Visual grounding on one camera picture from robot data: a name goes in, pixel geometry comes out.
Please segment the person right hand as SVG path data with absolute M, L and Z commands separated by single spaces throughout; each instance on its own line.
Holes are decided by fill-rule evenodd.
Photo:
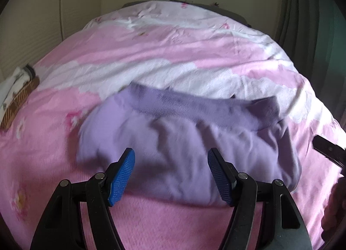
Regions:
M 328 241 L 336 232 L 345 215 L 345 177 L 340 177 L 333 185 L 321 220 L 322 239 Z

